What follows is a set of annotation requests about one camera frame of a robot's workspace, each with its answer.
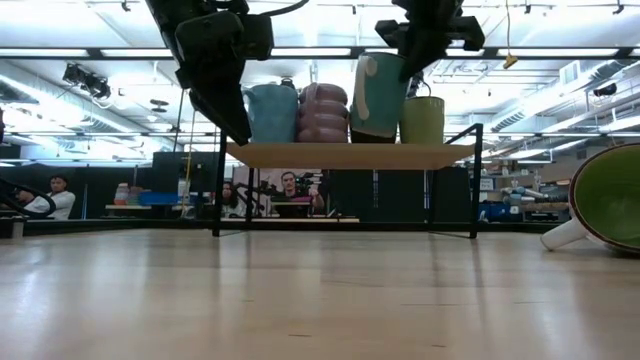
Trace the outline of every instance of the ceiling light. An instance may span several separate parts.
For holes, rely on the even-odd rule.
[[[553,151],[567,150],[567,149],[572,148],[572,147],[574,147],[576,145],[580,145],[580,144],[584,143],[585,141],[587,141],[587,140],[583,139],[583,140],[577,140],[577,141],[568,142],[566,144],[562,144],[560,146],[554,147]]]
[[[85,136],[115,136],[115,137],[129,137],[129,136],[142,136],[142,133],[84,133]]]
[[[469,159],[469,160],[466,160],[466,161],[465,161],[465,160],[458,160],[458,161],[456,161],[456,164],[472,163],[473,161],[474,161],[474,159],[473,159],[473,158],[471,158],[471,159]],[[491,163],[492,163],[492,161],[489,161],[489,160],[482,160],[482,163],[483,163],[483,164],[491,164]]]
[[[30,132],[18,132],[20,135],[36,135],[36,136],[77,136],[76,132],[46,132],[46,131],[30,131]]]
[[[585,56],[611,56],[618,49],[511,49],[512,56],[531,57],[585,57]],[[499,56],[509,55],[509,50],[498,50]]]
[[[271,50],[271,56],[349,56],[350,48],[276,48]]]
[[[482,56],[484,49],[480,51],[466,51],[464,49],[447,49],[447,56],[461,56],[461,57],[473,57]]]
[[[173,59],[169,49],[102,49],[105,57],[166,57]]]
[[[640,132],[637,133],[608,133],[607,135],[613,137],[640,137]]]
[[[179,133],[178,137],[191,137],[191,133]],[[150,133],[149,136],[176,136],[175,133]],[[194,137],[207,136],[207,133],[193,133]]]
[[[518,164],[552,164],[551,160],[518,160]]]
[[[26,56],[26,57],[88,57],[85,49],[0,49],[2,56]]]
[[[544,137],[598,137],[599,133],[543,133]]]
[[[540,155],[545,151],[547,151],[547,149],[522,150],[509,155],[507,158],[508,159],[524,159],[524,158]]]
[[[632,116],[630,118],[616,120],[608,125],[600,127],[599,130],[609,132],[626,129],[636,125],[640,125],[640,116]]]
[[[365,49],[365,52],[384,52],[388,54],[398,54],[398,49],[394,49],[394,48]]]

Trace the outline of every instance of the woman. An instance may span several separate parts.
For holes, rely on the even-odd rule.
[[[238,190],[231,181],[222,184],[222,216],[244,217],[245,205],[238,199]]]

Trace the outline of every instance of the light wood floor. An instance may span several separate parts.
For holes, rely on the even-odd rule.
[[[0,359],[637,359],[640,260],[537,235],[135,230],[0,245]]]

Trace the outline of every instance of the wooden shelf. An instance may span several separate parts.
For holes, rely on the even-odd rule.
[[[256,169],[436,170],[473,155],[473,145],[229,144],[227,152]]]

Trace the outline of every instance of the shelf leg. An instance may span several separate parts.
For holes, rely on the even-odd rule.
[[[478,237],[478,209],[480,207],[480,170],[482,169],[482,135],[484,126],[476,124],[476,144],[473,158],[473,195],[471,200],[470,239]]]
[[[249,169],[249,184],[247,185],[247,212],[245,214],[245,221],[247,224],[251,224],[253,219],[253,177],[255,173],[254,168]]]
[[[224,165],[227,158],[227,134],[220,130],[220,151],[218,152],[218,170],[216,173],[216,197],[213,204],[213,229],[214,237],[220,237],[220,218],[222,217],[222,188],[224,183]]]
[[[431,172],[431,186],[429,186],[429,216],[427,223],[433,225],[436,221],[436,199],[438,197],[438,170]]]

